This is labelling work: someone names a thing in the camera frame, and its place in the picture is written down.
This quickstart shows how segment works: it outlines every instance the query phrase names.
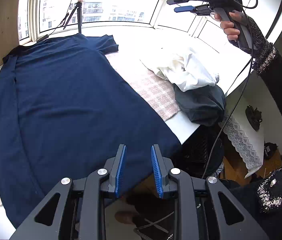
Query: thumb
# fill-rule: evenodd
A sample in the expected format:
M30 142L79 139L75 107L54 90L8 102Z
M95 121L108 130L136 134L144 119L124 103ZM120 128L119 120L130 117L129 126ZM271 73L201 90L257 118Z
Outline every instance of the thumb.
M234 19L235 21L243 24L243 25L248 25L248 20L244 13L233 10L232 12L229 13L230 17Z

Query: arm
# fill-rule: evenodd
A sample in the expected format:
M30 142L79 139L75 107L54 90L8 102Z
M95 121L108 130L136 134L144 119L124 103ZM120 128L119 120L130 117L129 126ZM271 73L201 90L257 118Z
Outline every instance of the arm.
M247 21L244 20L244 16L240 12L229 13L229 15L240 23L245 23ZM213 18L216 20L221 19L218 14L215 14ZM250 17L249 22L254 35L254 44L256 47L253 69L264 81L282 115L282 57L278 50L273 47L273 44L265 39L257 24ZM238 46L235 41L238 39L240 32L233 27L234 24L230 21L221 22L221 28L223 28L224 33L227 34L230 43L234 46Z

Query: wooden floor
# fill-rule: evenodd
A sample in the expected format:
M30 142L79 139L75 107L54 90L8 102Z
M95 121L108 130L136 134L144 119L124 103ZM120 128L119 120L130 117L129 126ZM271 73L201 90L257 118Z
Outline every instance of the wooden floor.
M225 178L234 180L242 186L248 184L251 176L245 179L245 175L248 173L246 164L225 134L222 135L222 140L225 149L225 156L223 158ZM281 165L280 152L277 150L270 160L263 160L263 165L256 174L265 178L269 176L271 171L280 168Z

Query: white lace fabric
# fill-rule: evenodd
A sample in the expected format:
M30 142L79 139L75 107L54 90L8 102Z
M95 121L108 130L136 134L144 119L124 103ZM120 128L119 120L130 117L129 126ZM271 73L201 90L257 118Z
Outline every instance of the white lace fabric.
M228 116L229 115L227 114L224 115L223 122L219 124L220 127L223 126ZM230 119L227 122L223 132L228 136L231 144L246 164L248 173L246 174L245 178L249 177L261 168L263 164L263 156L261 157L260 153L257 153L254 150L254 146L249 141L249 137L234 116L230 116Z

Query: triangular cutout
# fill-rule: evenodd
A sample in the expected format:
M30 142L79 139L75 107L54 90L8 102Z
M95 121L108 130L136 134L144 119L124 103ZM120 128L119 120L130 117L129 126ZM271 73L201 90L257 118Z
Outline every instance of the triangular cutout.
M46 226L52 225L59 199L60 199L60 193L54 194L53 197L50 198L50 200L35 216L34 221L36 223L44 224Z
M226 197L226 195L224 195L222 192L219 192L218 196L221 202L221 207L222 207L227 225L233 225L235 223L242 222L244 219L243 215L232 204L232 202Z

